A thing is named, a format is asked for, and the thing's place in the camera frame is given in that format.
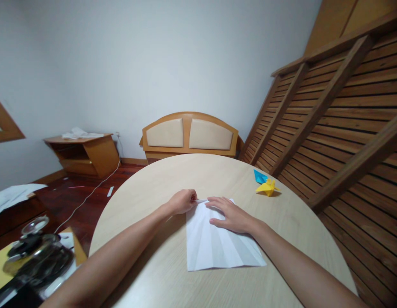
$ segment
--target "white cable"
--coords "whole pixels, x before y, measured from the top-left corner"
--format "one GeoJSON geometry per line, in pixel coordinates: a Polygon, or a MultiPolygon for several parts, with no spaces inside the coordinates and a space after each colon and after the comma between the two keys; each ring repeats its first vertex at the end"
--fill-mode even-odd
{"type": "MultiPolygon", "coordinates": [[[[121,144],[120,137],[117,136],[117,138],[118,138],[118,141],[120,142],[120,145],[121,145],[121,153],[123,153],[123,145],[121,144]]],[[[121,161],[121,155],[120,155],[120,151],[118,151],[118,164],[117,164],[117,168],[115,169],[115,171],[113,171],[113,173],[112,173],[111,175],[109,175],[105,180],[101,181],[101,183],[100,183],[99,185],[97,185],[96,188],[93,189],[93,191],[91,192],[91,194],[88,195],[88,196],[84,199],[83,203],[74,209],[74,211],[73,211],[73,213],[70,215],[70,217],[67,218],[59,227],[57,227],[56,231],[54,231],[54,234],[57,234],[57,231],[60,229],[60,227],[63,226],[65,223],[67,223],[67,222],[70,220],[70,218],[73,217],[74,213],[86,202],[87,198],[90,197],[90,196],[94,193],[94,191],[95,191],[97,188],[100,187],[101,184],[103,184],[105,181],[107,181],[107,180],[109,179],[109,177],[111,177],[111,176],[118,170],[118,167],[120,166],[120,161],[121,161]]]]}

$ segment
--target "hand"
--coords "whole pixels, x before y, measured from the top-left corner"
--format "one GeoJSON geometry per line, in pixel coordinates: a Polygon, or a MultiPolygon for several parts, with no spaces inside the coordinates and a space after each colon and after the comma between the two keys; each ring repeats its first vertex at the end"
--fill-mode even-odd
{"type": "Polygon", "coordinates": [[[208,197],[208,201],[210,202],[206,203],[206,207],[216,207],[223,211],[225,216],[225,220],[211,218],[212,225],[237,233],[251,233],[251,228],[258,221],[225,197],[208,197]]]}
{"type": "Polygon", "coordinates": [[[165,204],[172,215],[183,214],[197,206],[195,190],[180,190],[165,204]]]}

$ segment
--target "folded paper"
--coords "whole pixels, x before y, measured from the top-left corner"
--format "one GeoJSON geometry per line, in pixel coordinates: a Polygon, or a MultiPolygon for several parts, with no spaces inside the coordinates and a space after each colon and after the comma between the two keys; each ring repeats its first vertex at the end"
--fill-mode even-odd
{"type": "Polygon", "coordinates": [[[263,184],[267,181],[268,176],[262,174],[261,172],[258,172],[254,169],[254,175],[255,175],[255,181],[257,183],[263,184]]]}
{"type": "Polygon", "coordinates": [[[279,191],[279,189],[275,187],[275,180],[271,182],[271,179],[268,179],[267,182],[258,187],[256,191],[263,191],[268,197],[271,197],[274,190],[279,191]]]}
{"type": "Polygon", "coordinates": [[[225,217],[219,210],[207,208],[208,200],[199,201],[197,207],[187,213],[188,271],[267,265],[251,236],[211,225],[211,218],[225,217]]]}

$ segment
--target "white papers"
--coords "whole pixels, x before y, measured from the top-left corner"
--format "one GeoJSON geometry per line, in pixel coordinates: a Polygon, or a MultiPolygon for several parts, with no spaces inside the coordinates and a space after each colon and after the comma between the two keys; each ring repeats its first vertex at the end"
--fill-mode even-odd
{"type": "Polygon", "coordinates": [[[209,223],[210,218],[225,218],[217,209],[206,208],[207,202],[204,200],[187,213],[188,271],[267,265],[249,235],[236,234],[209,223]]]}
{"type": "Polygon", "coordinates": [[[99,138],[103,137],[104,134],[98,134],[98,133],[87,133],[81,128],[74,127],[71,129],[71,132],[64,133],[62,134],[63,139],[79,139],[79,138],[99,138]]]}
{"type": "Polygon", "coordinates": [[[43,184],[26,184],[10,186],[0,191],[0,213],[13,205],[28,199],[28,195],[35,190],[39,190],[47,185],[43,184]]]}

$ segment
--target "wooden window frame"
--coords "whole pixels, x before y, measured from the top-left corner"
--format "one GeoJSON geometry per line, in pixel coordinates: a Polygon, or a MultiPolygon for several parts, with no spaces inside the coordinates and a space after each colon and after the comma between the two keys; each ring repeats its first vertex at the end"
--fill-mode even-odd
{"type": "Polygon", "coordinates": [[[0,103],[0,142],[26,138],[0,103]]]}

